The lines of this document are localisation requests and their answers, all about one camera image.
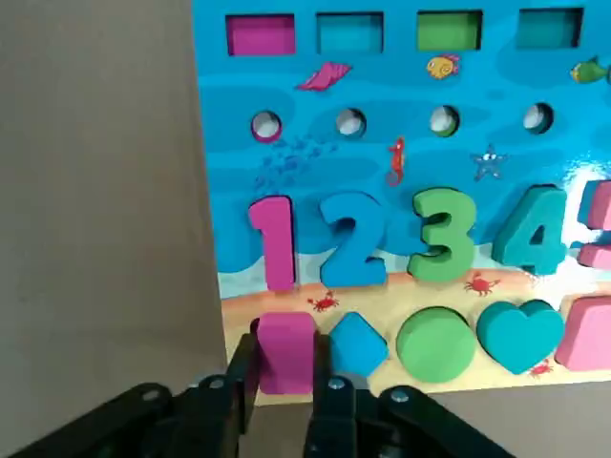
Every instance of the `rectangular slot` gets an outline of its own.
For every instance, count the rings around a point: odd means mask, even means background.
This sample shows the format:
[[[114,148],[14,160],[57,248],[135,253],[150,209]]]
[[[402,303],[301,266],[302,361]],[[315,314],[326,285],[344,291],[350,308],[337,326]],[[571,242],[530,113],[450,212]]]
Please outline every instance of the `rectangular slot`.
[[[481,47],[483,12],[419,11],[419,51],[473,51]]]
[[[381,12],[319,13],[318,53],[379,53],[384,47],[384,14]]]
[[[282,55],[295,53],[292,14],[228,15],[229,55]]]
[[[520,10],[516,46],[520,49],[563,49],[579,45],[583,8]]]

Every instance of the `heart shape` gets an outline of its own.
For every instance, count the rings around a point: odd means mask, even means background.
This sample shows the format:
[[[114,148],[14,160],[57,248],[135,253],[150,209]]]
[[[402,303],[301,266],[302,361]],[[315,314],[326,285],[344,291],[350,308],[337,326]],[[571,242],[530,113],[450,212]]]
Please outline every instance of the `heart shape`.
[[[491,357],[519,375],[558,347],[564,336],[564,320],[545,301],[528,301],[521,307],[495,302],[479,317],[476,333]]]

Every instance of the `starfish illustration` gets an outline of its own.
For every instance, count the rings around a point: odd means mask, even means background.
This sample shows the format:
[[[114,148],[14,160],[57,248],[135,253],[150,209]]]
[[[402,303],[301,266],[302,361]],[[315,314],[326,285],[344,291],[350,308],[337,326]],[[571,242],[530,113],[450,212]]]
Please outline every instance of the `starfish illustration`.
[[[507,155],[498,155],[495,153],[495,147],[488,145],[488,150],[483,155],[471,155],[471,158],[477,164],[477,174],[475,174],[475,181],[480,181],[487,175],[492,175],[496,179],[501,179],[500,171],[498,166],[501,162],[504,162]]]

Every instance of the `green circle block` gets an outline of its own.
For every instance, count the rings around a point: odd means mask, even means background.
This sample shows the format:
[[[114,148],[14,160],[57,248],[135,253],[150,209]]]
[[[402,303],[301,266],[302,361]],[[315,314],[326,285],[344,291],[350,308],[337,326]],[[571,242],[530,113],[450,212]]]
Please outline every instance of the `green circle block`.
[[[449,308],[426,308],[409,317],[397,335],[397,354],[422,382],[443,384],[462,374],[475,354],[477,339]]]

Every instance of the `green number 3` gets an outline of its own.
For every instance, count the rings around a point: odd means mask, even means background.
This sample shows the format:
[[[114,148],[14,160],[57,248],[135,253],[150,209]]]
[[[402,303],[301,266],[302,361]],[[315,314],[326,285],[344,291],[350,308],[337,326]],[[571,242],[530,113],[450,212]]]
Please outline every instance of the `green number 3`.
[[[428,255],[412,255],[408,272],[423,281],[452,281],[467,272],[474,261],[475,244],[468,232],[475,223],[474,201],[459,191],[433,188],[413,197],[415,212],[430,220],[422,240],[431,246]]]

